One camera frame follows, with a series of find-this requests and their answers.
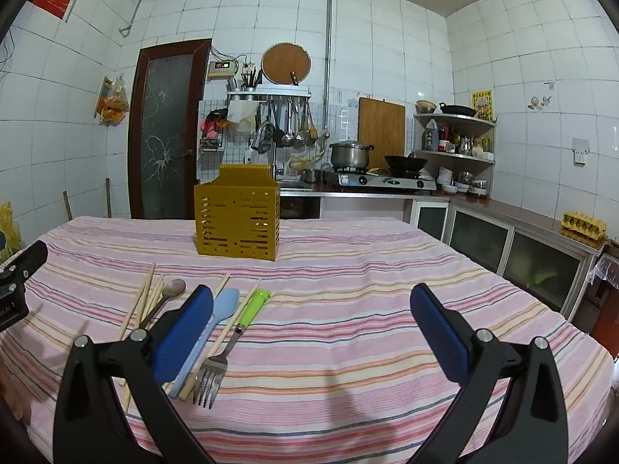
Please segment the green handled metal fork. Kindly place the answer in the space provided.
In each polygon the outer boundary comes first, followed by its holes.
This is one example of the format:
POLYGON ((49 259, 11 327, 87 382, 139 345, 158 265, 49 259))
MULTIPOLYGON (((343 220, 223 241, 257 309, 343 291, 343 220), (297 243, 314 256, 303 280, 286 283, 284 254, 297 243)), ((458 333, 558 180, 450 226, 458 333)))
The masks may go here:
POLYGON ((227 357, 270 298, 270 291, 256 289, 250 296, 249 303, 245 304, 239 318, 234 322, 232 336, 227 341, 224 350, 221 354, 210 356, 202 362, 194 383, 192 397, 194 404, 201 405, 203 408, 213 408, 224 375, 227 373, 227 357))

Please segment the wall utensil rack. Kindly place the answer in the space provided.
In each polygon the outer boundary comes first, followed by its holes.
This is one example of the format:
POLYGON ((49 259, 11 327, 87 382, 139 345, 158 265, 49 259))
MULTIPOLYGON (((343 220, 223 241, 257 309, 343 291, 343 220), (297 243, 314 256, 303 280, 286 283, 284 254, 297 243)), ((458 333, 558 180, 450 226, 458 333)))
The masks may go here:
POLYGON ((283 148, 283 139, 295 138, 289 121, 311 99, 308 87, 268 85, 235 88, 227 93, 227 122, 238 137, 258 154, 283 148))

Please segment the hanging orange bag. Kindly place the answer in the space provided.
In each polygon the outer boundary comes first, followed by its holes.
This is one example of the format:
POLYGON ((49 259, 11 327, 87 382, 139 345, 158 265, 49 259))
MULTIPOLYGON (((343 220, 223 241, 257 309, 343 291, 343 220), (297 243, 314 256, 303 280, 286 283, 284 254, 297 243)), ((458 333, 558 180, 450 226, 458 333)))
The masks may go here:
POLYGON ((105 77, 96 102, 94 117, 103 126, 118 126, 129 112, 129 102, 124 76, 118 75, 114 80, 105 77))

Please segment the steel gas stove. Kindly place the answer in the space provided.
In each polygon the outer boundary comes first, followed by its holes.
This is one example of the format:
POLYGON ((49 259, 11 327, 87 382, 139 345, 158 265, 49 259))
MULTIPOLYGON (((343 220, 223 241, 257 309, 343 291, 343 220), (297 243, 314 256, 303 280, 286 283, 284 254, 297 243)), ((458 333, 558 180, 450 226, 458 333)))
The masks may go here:
POLYGON ((433 180, 420 177, 325 171, 324 179, 332 186, 339 186, 342 189, 381 189, 399 193, 433 193, 436 191, 436 184, 433 180))

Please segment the light blue plastic spoon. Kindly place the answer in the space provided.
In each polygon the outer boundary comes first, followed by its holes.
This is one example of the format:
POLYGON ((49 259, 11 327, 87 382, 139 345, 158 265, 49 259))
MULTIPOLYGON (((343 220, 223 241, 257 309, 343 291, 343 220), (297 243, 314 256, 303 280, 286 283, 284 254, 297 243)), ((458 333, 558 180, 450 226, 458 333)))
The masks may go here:
POLYGON ((169 396, 172 399, 176 399, 183 389, 187 378, 193 369, 195 362, 202 354, 203 348, 206 346, 208 339, 216 326, 226 319, 229 319, 237 310, 239 305, 240 291, 236 288, 224 288, 221 293, 217 295, 214 300, 213 311, 210 319, 207 322, 205 330, 199 335, 199 338, 185 360, 183 366, 180 368, 176 378, 173 381, 172 387, 169 390, 169 396))

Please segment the yellow wall poster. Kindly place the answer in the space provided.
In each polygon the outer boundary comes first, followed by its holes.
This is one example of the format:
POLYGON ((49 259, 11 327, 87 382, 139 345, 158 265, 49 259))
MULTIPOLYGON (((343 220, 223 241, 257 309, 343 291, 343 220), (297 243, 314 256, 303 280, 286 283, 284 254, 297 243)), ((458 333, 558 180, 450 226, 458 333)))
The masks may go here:
POLYGON ((494 123, 495 114, 491 90, 474 91, 471 94, 471 102, 477 118, 494 123))

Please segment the pink striped tablecloth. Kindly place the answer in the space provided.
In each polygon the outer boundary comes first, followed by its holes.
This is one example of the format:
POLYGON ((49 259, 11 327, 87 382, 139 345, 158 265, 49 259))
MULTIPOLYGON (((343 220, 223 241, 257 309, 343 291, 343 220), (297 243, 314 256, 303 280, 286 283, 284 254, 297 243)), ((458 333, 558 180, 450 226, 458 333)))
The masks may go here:
POLYGON ((595 339, 505 279, 393 219, 289 220, 275 261, 206 257, 190 221, 80 217, 44 236, 29 315, 1 335, 28 433, 51 451, 72 341, 114 339, 147 275, 189 288, 271 292, 239 340, 212 408, 175 407, 221 463, 403 463, 457 394, 410 310, 426 284, 473 328, 546 338, 569 418, 569 455, 598 433, 613 359, 595 339))

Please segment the round wooden cutting board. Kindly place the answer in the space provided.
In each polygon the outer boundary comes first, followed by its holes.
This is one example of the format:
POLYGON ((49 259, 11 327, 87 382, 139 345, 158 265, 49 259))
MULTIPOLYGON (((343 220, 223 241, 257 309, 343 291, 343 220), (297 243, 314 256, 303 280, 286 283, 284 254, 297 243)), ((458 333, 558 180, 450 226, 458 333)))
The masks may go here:
POLYGON ((273 84, 299 85, 311 72, 311 57, 300 45, 278 43, 263 54, 261 70, 273 84))

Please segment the black wok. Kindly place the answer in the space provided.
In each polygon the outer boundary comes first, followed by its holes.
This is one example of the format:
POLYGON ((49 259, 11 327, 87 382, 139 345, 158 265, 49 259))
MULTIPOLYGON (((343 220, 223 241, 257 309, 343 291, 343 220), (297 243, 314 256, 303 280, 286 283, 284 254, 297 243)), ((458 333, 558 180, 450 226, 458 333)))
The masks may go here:
POLYGON ((385 155, 384 160, 388 165, 390 174, 398 178, 419 178, 421 171, 427 164, 426 158, 414 156, 385 155))

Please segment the stainless steel pot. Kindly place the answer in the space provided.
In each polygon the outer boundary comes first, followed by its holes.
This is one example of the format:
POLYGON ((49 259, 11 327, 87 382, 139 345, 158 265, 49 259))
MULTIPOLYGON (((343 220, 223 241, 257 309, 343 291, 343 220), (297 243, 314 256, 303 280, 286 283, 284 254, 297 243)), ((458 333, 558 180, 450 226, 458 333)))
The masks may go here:
POLYGON ((330 163, 335 170, 365 171, 369 166, 370 152, 373 145, 359 143, 356 140, 343 140, 339 143, 331 143, 330 163))

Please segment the kitchen counter with cabinets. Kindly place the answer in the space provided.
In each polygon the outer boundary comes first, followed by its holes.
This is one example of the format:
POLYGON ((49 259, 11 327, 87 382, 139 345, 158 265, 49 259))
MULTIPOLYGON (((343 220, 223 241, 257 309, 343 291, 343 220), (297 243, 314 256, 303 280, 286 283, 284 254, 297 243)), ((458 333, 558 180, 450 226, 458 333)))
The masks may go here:
POLYGON ((558 220, 464 194, 341 188, 286 181, 286 219, 402 220, 496 273, 591 332, 609 290, 594 268, 610 244, 566 236, 558 220))

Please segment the black pan on shelf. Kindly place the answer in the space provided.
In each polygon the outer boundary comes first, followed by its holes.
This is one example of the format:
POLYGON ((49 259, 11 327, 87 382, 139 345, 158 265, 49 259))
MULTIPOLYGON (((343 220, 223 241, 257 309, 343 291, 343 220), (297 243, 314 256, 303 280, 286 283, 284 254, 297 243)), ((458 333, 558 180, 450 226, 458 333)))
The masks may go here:
POLYGON ((469 118, 475 118, 476 116, 476 110, 468 106, 440 103, 439 109, 444 114, 468 116, 469 118))

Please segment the yellow perforated utensil holder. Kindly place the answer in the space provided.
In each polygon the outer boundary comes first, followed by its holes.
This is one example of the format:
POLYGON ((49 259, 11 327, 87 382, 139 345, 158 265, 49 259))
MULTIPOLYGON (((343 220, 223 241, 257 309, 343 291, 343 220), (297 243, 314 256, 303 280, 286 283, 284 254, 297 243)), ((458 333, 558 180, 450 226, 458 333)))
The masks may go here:
POLYGON ((267 164, 224 164, 194 187, 199 254, 274 261, 279 248, 280 186, 267 164))

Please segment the white wall meter box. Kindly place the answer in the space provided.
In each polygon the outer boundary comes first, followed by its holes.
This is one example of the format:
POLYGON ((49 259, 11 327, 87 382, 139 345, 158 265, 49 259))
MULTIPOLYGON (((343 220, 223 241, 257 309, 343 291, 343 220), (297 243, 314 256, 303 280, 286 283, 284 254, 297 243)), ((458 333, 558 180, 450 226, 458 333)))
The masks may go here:
POLYGON ((238 68, 236 60, 211 61, 208 66, 208 78, 234 78, 238 68))

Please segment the brown wooden spoon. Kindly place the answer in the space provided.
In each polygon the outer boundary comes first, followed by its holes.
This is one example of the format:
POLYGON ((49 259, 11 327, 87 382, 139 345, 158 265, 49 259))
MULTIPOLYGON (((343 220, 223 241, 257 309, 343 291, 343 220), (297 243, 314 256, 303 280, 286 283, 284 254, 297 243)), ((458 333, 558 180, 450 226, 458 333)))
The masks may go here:
POLYGON ((186 283, 181 279, 174 279, 162 287, 161 290, 155 294, 155 301, 152 308, 149 310, 144 319, 140 322, 140 328, 145 329, 149 322, 155 318, 157 312, 162 309, 169 302, 169 300, 173 300, 176 297, 179 297, 180 294, 183 294, 186 290, 186 283))

